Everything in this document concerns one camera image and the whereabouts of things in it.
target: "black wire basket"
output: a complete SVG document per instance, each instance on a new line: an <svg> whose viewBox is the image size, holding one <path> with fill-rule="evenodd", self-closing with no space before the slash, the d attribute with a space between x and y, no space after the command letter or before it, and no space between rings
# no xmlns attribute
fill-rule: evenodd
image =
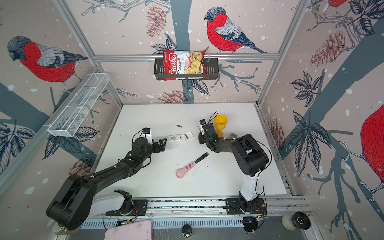
<svg viewBox="0 0 384 240"><path fill-rule="evenodd" d="M166 78L180 78L177 80L184 80L188 78L193 79L217 79L218 78L218 59L217 58L203 58L203 64L207 73L197 73L197 74L164 74L165 68L163 65L162 58L155 59L155 67L153 72L157 80L164 80Z"/></svg>

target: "white wire basket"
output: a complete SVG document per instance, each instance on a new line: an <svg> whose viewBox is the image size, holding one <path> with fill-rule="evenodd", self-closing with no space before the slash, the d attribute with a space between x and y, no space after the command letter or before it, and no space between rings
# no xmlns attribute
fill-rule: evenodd
<svg viewBox="0 0 384 240"><path fill-rule="evenodd" d="M55 137L73 137L108 82L109 77L105 73L88 75L84 86L74 93L75 96L48 128L48 132Z"/></svg>

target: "pink paw handle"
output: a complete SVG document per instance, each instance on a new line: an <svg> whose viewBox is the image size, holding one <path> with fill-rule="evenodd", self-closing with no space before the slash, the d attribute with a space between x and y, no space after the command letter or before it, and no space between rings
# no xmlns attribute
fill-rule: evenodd
<svg viewBox="0 0 384 240"><path fill-rule="evenodd" d="M193 168L194 166L196 165L195 162L191 162L190 164L186 165L185 167L183 168L180 168L179 170L177 170L176 172L176 177L177 178L182 178L184 176L184 174L186 174L186 172L188 172L191 168Z"/></svg>

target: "pink brush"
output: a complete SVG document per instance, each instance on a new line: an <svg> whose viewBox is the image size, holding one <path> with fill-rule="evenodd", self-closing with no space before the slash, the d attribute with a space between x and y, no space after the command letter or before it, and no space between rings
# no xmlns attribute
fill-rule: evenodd
<svg viewBox="0 0 384 240"><path fill-rule="evenodd" d="M176 177L177 178L182 178L186 172L188 172L191 168L193 168L198 162L206 158L209 154L206 152L204 153L201 157L199 157L196 161L191 162L190 164L186 165L183 168L180 168L176 172Z"/></svg>

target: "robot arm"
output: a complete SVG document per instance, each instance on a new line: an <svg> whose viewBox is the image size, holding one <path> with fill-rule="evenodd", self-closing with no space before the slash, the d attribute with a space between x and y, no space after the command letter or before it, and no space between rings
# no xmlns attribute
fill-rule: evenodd
<svg viewBox="0 0 384 240"><path fill-rule="evenodd" d="M144 131L147 137L150 129ZM166 141L167 139L160 139L160 143L150 144L147 138L139 137L132 143L132 151L129 151L126 157L114 166L83 177L69 176L47 208L46 214L67 229L73 230L79 227L89 215L96 215L99 211L105 212L106 209L98 207L102 204L93 206L91 212L93 202L95 204L108 201L112 204L108 204L110 209L107 210L117 210L122 207L128 213L132 205L125 206L124 203L130 203L132 198L130 194L116 190L115 192L118 194L103 195L96 199L94 196L107 186L136 174L143 167L143 162L147 158L151 158L152 153L165 150Z"/></svg>
<svg viewBox="0 0 384 240"><path fill-rule="evenodd" d="M232 152L245 175L253 177L265 168L268 157L252 135L246 134L235 139L219 138L212 123L205 124L205 120L201 120L200 125L200 144L207 144L213 152Z"/></svg>
<svg viewBox="0 0 384 240"><path fill-rule="evenodd" d="M213 124L206 124L204 119L200 121L200 128L200 144L207 144L214 152L234 154L239 168L245 174L238 204L244 212L252 212L258 204L258 192L262 192L260 186L257 188L259 174L269 162L264 150L250 134L233 139L219 138Z"/></svg>

